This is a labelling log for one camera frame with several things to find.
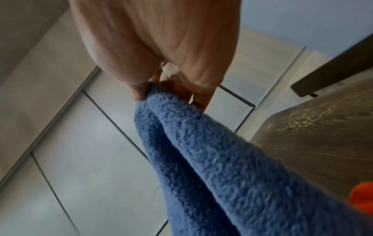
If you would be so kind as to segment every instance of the orange object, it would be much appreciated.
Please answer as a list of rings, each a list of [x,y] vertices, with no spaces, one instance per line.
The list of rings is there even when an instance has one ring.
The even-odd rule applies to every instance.
[[[349,201],[357,209],[373,215],[373,182],[364,182],[356,186]]]

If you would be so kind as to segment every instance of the towel fold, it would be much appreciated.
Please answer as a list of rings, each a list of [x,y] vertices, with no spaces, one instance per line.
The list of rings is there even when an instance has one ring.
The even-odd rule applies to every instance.
[[[135,123],[174,236],[373,235],[373,222],[151,83]]]

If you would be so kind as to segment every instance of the wooden furniture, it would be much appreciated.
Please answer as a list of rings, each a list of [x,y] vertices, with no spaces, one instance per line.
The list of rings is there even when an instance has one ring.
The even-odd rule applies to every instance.
[[[291,88],[299,97],[304,97],[371,67],[373,34],[300,79]]]
[[[272,115],[251,142],[346,199],[373,181],[373,77]]]

